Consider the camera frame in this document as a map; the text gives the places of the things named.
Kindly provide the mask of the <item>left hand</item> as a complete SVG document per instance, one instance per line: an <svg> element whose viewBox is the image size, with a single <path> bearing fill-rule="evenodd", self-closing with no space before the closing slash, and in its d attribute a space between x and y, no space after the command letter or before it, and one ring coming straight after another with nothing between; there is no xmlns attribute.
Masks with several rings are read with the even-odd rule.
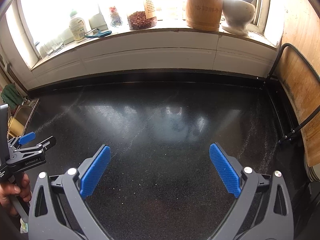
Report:
<svg viewBox="0 0 320 240"><path fill-rule="evenodd" d="M18 212L13 206L10 197L19 196L24 202L29 202L31 200L31 189L30 189L30 179L27 174L23 173L21 179L21 186L14 185L8 181L1 183L1 206L5 211L11 216L17 216Z"/></svg>

